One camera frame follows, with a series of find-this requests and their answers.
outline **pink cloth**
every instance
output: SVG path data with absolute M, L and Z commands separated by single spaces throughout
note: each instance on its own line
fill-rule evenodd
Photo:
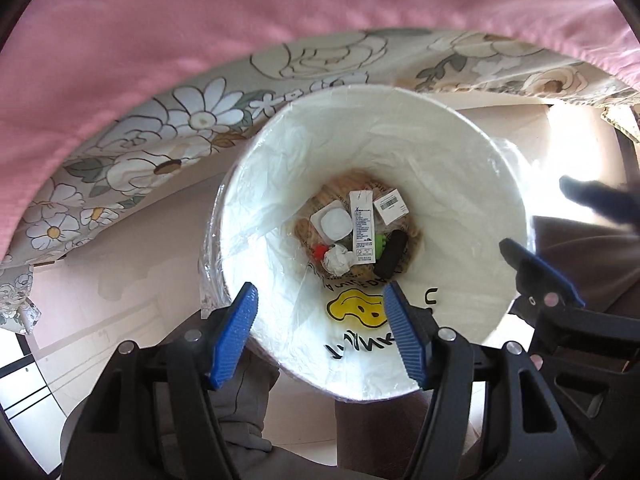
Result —
M 65 156 L 131 107 L 273 43 L 381 27 L 511 36 L 640 89 L 612 0 L 33 0 L 0 52 L 0 253 Z

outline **floral bedsheet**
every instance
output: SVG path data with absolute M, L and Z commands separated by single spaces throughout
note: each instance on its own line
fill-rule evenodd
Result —
M 132 214 L 183 168 L 249 139 L 280 108 L 325 88 L 480 90 L 606 108 L 639 93 L 602 70 L 482 32 L 384 29 L 281 44 L 153 97 L 75 150 L 40 189 L 0 262 L 0 326 L 31 333 L 33 265 Z

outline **plastic trash bag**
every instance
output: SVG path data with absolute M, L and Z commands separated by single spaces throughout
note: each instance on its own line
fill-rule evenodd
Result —
M 517 156 L 510 160 L 517 161 Z M 255 138 L 216 197 L 200 262 L 202 309 L 258 288 L 254 348 L 337 399 L 367 402 L 418 389 L 383 312 L 384 280 L 321 277 L 287 223 L 331 177 L 362 169 L 401 189 L 422 229 L 398 282 L 441 326 L 481 343 L 514 297 L 498 242 L 533 248 L 517 174 L 469 120 L 385 86 L 318 92 L 289 104 Z

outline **green object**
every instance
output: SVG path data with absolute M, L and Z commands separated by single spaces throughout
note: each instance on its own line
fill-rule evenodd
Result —
M 378 261 L 380 259 L 380 256 L 382 256 L 382 251 L 385 250 L 386 235 L 376 235 L 375 244 L 376 244 L 376 261 Z

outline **white label tag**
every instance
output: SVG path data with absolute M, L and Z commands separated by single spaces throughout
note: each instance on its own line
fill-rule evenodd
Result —
M 398 220 L 401 216 L 409 212 L 409 208 L 402 200 L 400 192 L 395 189 L 391 193 L 377 199 L 374 202 L 378 213 L 382 216 L 385 225 L 391 224 L 394 220 Z
M 374 249 L 373 225 L 373 191 L 351 191 L 351 218 L 353 219 L 353 252 L 356 263 L 374 264 L 376 251 Z

